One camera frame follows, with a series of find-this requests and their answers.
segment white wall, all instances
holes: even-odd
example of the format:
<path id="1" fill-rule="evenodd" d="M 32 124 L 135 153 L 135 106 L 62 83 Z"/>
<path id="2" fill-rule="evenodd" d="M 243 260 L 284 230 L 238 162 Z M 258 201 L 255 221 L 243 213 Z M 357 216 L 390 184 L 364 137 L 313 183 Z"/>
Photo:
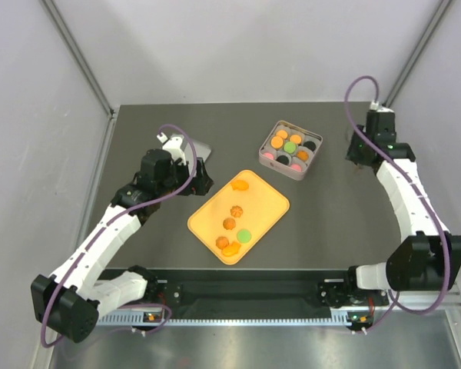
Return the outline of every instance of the white wall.
<path id="1" fill-rule="evenodd" d="M 452 233 L 461 234 L 461 0 L 455 1 L 394 104 L 400 139 Z M 461 273 L 458 284 L 461 288 Z"/>
<path id="2" fill-rule="evenodd" d="M 73 250 L 107 121 L 39 1 L 0 0 L 0 368 L 32 358 L 30 284 Z"/>
<path id="3" fill-rule="evenodd" d="M 391 86 L 438 3 L 55 1 L 114 106 L 339 101 L 363 74 Z"/>

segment orange disc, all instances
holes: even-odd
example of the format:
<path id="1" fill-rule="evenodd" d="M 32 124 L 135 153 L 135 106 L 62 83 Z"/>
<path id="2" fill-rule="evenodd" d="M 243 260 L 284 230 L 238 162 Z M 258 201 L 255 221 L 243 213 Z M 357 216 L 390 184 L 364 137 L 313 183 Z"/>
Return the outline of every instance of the orange disc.
<path id="1" fill-rule="evenodd" d="M 302 142 L 302 138 L 300 138 L 299 135 L 291 135 L 291 136 L 290 136 L 290 140 L 291 140 L 294 144 L 297 144 L 297 145 L 300 145 L 300 143 Z"/>
<path id="2" fill-rule="evenodd" d="M 302 161 L 306 161 L 309 158 L 309 155 L 305 151 L 299 151 L 297 152 L 297 157 Z"/>
<path id="3" fill-rule="evenodd" d="M 284 146 L 284 139 L 282 137 L 275 136 L 271 139 L 271 146 L 273 148 L 279 149 Z"/>
<path id="4" fill-rule="evenodd" d="M 287 137 L 289 137 L 289 134 L 287 133 L 287 131 L 283 130 L 283 129 L 280 129 L 276 135 L 280 138 L 283 138 L 284 140 L 287 140 Z"/>

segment orange object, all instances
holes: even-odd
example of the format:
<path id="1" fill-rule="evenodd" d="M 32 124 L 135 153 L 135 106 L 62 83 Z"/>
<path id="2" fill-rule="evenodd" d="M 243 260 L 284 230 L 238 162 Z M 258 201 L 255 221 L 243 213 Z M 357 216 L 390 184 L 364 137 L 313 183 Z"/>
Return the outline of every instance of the orange object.
<path id="1" fill-rule="evenodd" d="M 233 206 L 230 208 L 230 215 L 232 215 L 234 218 L 240 218 L 243 213 L 244 211 L 241 206 Z"/>
<path id="2" fill-rule="evenodd" d="M 297 145 L 300 145 L 300 143 L 302 142 L 302 138 L 300 138 L 299 135 L 291 135 L 291 136 L 290 136 L 290 140 L 291 140 L 294 144 L 297 144 Z"/>
<path id="3" fill-rule="evenodd" d="M 240 249 L 240 244 L 234 241 L 232 242 L 232 244 L 230 244 L 224 250 L 222 250 L 222 255 L 230 257 L 232 255 L 237 254 L 239 252 L 239 249 Z"/>
<path id="4" fill-rule="evenodd" d="M 282 137 L 275 136 L 271 139 L 271 146 L 273 148 L 279 149 L 284 146 L 284 139 Z"/>
<path id="5" fill-rule="evenodd" d="M 287 137 L 289 137 L 289 134 L 287 133 L 287 131 L 283 130 L 283 129 L 280 129 L 276 135 L 280 138 L 283 138 L 284 140 L 287 140 Z"/>
<path id="6" fill-rule="evenodd" d="M 227 218 L 224 221 L 224 228 L 227 229 L 228 231 L 236 228 L 236 221 L 232 218 Z"/>
<path id="7" fill-rule="evenodd" d="M 309 158 L 309 155 L 305 151 L 297 152 L 296 156 L 302 161 L 306 161 Z"/>
<path id="8" fill-rule="evenodd" d="M 247 191 L 234 191 L 230 184 L 235 180 L 246 181 L 249 184 L 249 189 Z M 227 265 L 236 264 L 252 247 L 255 247 L 257 242 L 284 216 L 290 207 L 287 198 L 252 171 L 242 171 L 232 181 L 229 181 L 201 208 L 196 210 L 187 222 L 190 231 L 222 263 Z M 246 211 L 240 218 L 233 219 L 238 227 L 224 231 L 222 230 L 222 221 L 229 217 L 229 210 L 236 204 L 239 204 Z M 237 232 L 241 229 L 247 229 L 253 237 L 249 242 L 241 244 L 236 254 L 224 256 L 224 252 L 217 247 L 215 240 L 225 232 L 225 236 L 232 244 L 231 240 L 237 240 Z"/>
<path id="9" fill-rule="evenodd" d="M 230 186 L 232 186 L 233 190 L 238 190 L 238 191 L 246 191 L 249 188 L 249 184 L 246 181 L 232 181 L 230 183 Z"/>
<path id="10" fill-rule="evenodd" d="M 229 245 L 229 240 L 227 239 L 227 237 L 219 237 L 219 238 L 215 241 L 215 246 L 217 246 L 217 247 L 220 248 L 221 250 L 223 250 L 224 248 L 226 248 L 228 245 Z"/>

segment orange tray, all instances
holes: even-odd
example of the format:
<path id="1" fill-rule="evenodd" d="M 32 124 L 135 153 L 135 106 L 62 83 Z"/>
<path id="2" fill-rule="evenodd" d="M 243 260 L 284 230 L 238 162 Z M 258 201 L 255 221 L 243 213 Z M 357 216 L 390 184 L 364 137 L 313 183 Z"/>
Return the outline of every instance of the orange tray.
<path id="1" fill-rule="evenodd" d="M 224 264 L 232 265 L 284 216 L 289 207 L 287 198 L 254 172 L 246 170 L 236 175 L 195 211 L 188 219 L 187 226 Z M 227 249 L 217 246 L 218 238 L 221 238 L 221 247 L 228 244 Z"/>

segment rectangular tray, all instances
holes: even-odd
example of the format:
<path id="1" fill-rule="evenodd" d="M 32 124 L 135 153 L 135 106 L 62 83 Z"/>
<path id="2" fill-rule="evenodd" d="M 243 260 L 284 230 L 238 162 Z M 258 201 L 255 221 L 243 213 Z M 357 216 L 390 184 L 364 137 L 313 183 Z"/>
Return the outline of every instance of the rectangular tray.
<path id="1" fill-rule="evenodd" d="M 232 187 L 234 181 L 245 181 L 249 188 L 244 191 Z M 231 215 L 231 208 L 239 206 L 243 212 L 239 218 Z M 280 192 L 271 187 L 252 171 L 242 171 L 222 187 L 210 200 L 190 216 L 187 226 L 224 264 L 236 264 L 282 216 L 288 211 L 290 203 Z M 224 228 L 224 220 L 232 218 L 236 227 Z M 219 237 L 226 237 L 229 244 L 237 242 L 237 233 L 247 229 L 251 239 L 241 243 L 237 254 L 224 256 L 217 247 Z"/>
<path id="2" fill-rule="evenodd" d="M 285 131 L 287 133 L 287 138 L 283 140 L 283 145 L 281 148 L 274 148 L 271 144 L 271 140 L 274 138 L 278 131 Z M 301 142 L 296 145 L 296 149 L 294 152 L 287 153 L 284 150 L 285 144 L 289 141 L 291 135 L 297 135 L 300 137 Z M 309 148 L 304 147 L 305 142 L 313 142 L 316 146 L 314 150 L 310 150 Z M 273 129 L 271 130 L 270 134 L 268 135 L 267 139 L 261 145 L 260 150 L 258 152 L 258 160 L 262 165 L 268 168 L 272 168 L 275 171 L 286 175 L 296 181 L 301 181 L 306 176 L 306 173 L 309 171 L 313 160 L 317 156 L 317 152 L 320 150 L 321 145 L 323 144 L 323 138 L 316 133 L 293 125 L 288 121 L 278 121 Z M 306 153 L 307 159 L 301 160 L 297 154 L 301 151 Z M 288 165 L 282 164 L 277 161 L 277 158 L 280 156 L 285 156 L 289 163 Z M 294 167 L 291 165 L 297 165 L 300 167 L 300 171 L 295 170 Z"/>

